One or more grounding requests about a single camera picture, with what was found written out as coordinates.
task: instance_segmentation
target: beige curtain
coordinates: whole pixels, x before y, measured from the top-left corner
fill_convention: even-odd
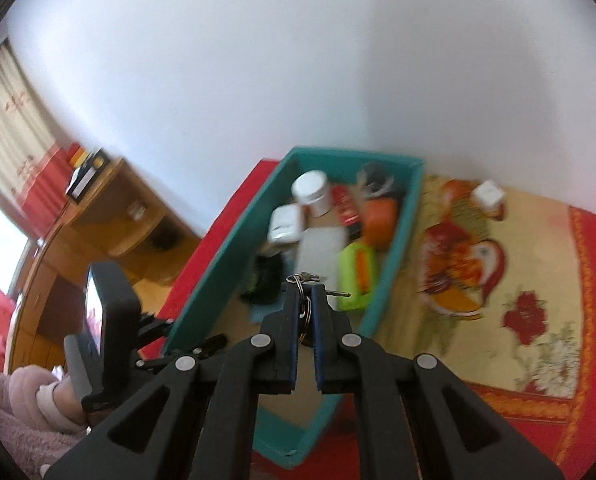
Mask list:
[[[37,236],[64,206],[71,169],[7,44],[0,47],[0,192]]]

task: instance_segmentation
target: wooden cabinet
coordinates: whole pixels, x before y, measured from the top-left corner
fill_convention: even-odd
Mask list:
[[[9,328],[5,372],[64,362],[64,336],[82,327],[91,262],[113,259],[131,283],[169,285],[199,242],[122,158],[110,163],[36,253]]]

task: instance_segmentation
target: teal box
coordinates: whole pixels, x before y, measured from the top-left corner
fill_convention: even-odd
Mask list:
[[[371,304],[358,333],[372,336],[389,302],[393,280],[409,243],[422,186],[424,161],[406,155],[326,148],[294,148],[280,162],[245,209],[212,259],[172,327],[167,349],[191,351],[207,337],[220,312],[242,283],[248,262],[267,239],[272,211],[291,199],[291,185],[305,171],[322,170],[330,182],[354,184],[363,164],[379,162],[406,191],[392,246],[382,263]],[[299,465],[314,447],[334,415],[341,396],[324,396],[308,428],[298,428],[264,408],[258,409],[254,449],[287,469]]]

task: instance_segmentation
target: round metal pivot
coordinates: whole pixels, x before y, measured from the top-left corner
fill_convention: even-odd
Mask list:
[[[351,346],[352,348],[360,345],[363,342],[362,338],[358,334],[345,334],[342,336],[342,344],[345,346]]]
[[[262,348],[271,343],[271,338],[267,334],[256,334],[251,337],[251,344],[257,348]]]
[[[418,363],[418,366],[420,366],[421,368],[431,370],[433,368],[436,368],[436,365],[438,364],[438,359],[436,359],[431,354],[421,354],[416,358],[416,362]]]
[[[176,359],[176,368],[181,372],[187,372],[196,366],[196,360],[188,355],[183,355]]]

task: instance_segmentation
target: triangular cutout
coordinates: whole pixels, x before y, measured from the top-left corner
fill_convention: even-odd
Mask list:
[[[109,439],[134,453],[144,452],[167,399],[169,399],[169,389],[166,386],[159,387],[109,431]]]
[[[452,387],[443,388],[443,397],[467,451],[475,453],[500,440],[496,428],[482,418]]]

